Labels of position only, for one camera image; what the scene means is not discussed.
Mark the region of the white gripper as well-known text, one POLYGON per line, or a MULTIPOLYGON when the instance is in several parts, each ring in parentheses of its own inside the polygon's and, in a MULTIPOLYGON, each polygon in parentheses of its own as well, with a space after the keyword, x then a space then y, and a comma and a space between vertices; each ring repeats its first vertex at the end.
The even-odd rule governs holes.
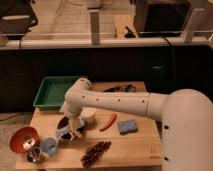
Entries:
POLYGON ((68 116, 69 118, 69 125, 70 125, 70 130, 72 132, 69 132, 70 136, 71 136, 71 140, 74 139, 74 134, 73 132, 77 132, 76 135, 78 138, 82 138, 82 133, 79 132, 80 129, 82 128, 82 119, 79 116, 68 116))

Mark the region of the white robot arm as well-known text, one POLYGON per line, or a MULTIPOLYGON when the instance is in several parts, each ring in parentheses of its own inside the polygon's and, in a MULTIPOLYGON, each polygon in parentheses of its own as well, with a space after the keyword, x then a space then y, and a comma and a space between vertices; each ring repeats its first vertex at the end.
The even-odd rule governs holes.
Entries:
POLYGON ((194 89, 170 94, 97 92, 86 78, 66 92, 63 109, 74 118, 84 107, 100 108, 162 123, 162 171, 213 171, 213 101, 194 89))

